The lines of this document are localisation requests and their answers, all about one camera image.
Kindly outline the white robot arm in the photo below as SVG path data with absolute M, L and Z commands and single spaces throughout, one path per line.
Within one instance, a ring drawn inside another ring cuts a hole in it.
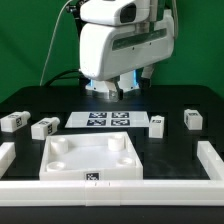
M 80 70 L 93 94 L 118 101 L 136 88 L 136 70 L 148 79 L 153 65 L 172 55 L 177 9 L 165 0 L 89 0 L 80 16 Z

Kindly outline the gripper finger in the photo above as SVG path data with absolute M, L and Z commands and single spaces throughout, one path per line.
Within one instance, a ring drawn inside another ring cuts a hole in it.
M 151 85 L 151 77 L 152 77 L 153 72 L 154 72 L 154 66 L 153 65 L 146 66 L 143 69 L 141 79 L 140 79 L 141 84 L 143 86 L 150 86 Z
M 122 100 L 123 99 L 123 90 L 118 85 L 119 79 L 112 78 L 105 81 L 105 84 L 109 90 L 109 99 L 110 100 Z

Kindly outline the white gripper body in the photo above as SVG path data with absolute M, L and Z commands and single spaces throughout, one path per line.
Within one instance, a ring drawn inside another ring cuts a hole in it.
M 110 27 L 86 24 L 80 36 L 80 70 L 85 77 L 105 81 L 167 59 L 174 49 L 171 11 L 154 31 L 136 33 L 135 25 Z

